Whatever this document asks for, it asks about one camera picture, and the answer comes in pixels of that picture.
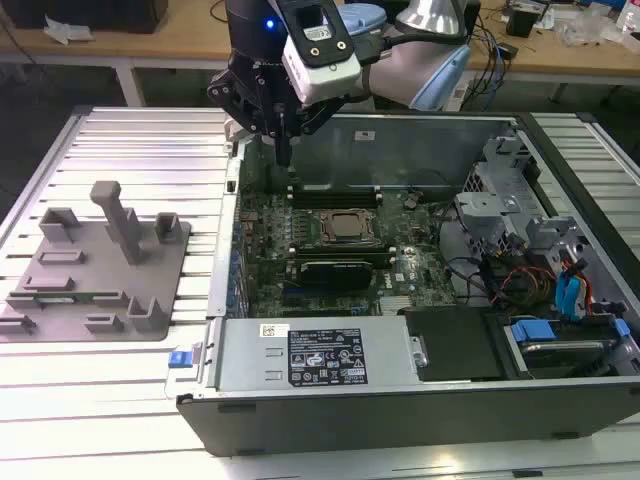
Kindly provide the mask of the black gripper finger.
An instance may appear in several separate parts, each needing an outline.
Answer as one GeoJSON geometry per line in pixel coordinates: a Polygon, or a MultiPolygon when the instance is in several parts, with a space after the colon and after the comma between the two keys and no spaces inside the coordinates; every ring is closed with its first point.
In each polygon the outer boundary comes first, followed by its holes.
{"type": "Polygon", "coordinates": [[[289,165],[293,138],[311,135],[346,104],[346,97],[331,98],[310,106],[296,101],[287,106],[283,119],[283,164],[289,165]]]}
{"type": "Polygon", "coordinates": [[[244,130],[273,141],[278,165],[286,164],[286,108],[277,98],[281,68],[252,63],[229,66],[209,84],[207,93],[244,130]]]}

